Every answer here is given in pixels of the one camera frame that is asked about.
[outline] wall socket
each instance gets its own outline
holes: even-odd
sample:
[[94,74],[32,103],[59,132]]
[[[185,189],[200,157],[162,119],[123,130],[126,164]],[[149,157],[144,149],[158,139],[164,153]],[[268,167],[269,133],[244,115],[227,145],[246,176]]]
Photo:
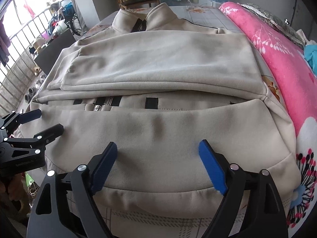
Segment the wall socket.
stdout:
[[198,0],[187,0],[187,2],[198,3]]

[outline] silver screw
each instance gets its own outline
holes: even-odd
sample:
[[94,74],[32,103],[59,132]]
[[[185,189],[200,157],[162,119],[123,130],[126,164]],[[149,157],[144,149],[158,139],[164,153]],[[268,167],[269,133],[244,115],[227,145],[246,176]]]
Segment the silver screw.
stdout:
[[266,169],[263,169],[263,170],[262,170],[262,175],[264,175],[264,176],[269,176],[269,175],[270,175],[270,172],[267,171]]
[[84,171],[86,170],[87,166],[86,165],[80,165],[79,167],[77,167],[78,171]]
[[54,170],[50,170],[47,172],[47,176],[53,176],[55,174]]
[[237,170],[239,169],[239,166],[238,166],[237,164],[231,164],[231,165],[230,165],[230,168],[231,168],[232,170],[237,171]]

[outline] cable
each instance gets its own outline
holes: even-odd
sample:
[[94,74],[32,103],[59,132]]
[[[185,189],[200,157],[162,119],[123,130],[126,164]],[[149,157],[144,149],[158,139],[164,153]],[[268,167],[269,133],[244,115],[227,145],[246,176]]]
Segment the cable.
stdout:
[[292,26],[292,23],[293,23],[293,19],[294,19],[294,16],[295,16],[295,11],[296,11],[296,5],[297,5],[297,0],[295,0],[295,5],[293,7],[293,15],[292,15],[290,26]]

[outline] pink blanket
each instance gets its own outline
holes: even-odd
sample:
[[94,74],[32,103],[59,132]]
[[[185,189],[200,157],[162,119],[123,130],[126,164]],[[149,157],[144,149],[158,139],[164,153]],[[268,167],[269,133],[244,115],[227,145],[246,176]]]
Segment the pink blanket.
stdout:
[[316,199],[317,79],[303,51],[242,6],[226,2],[219,8],[253,42],[271,69],[297,136],[297,164],[302,183],[295,190],[287,217],[289,236],[301,226]]

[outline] metal railing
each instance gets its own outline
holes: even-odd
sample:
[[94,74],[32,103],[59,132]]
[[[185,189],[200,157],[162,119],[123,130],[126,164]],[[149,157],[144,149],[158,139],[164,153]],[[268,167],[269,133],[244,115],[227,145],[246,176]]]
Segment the metal railing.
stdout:
[[8,62],[0,64],[0,115],[17,110],[25,92],[34,80],[33,68],[36,66],[29,47],[42,34],[46,34],[48,22],[52,17],[49,7],[23,24],[19,31],[10,37]]

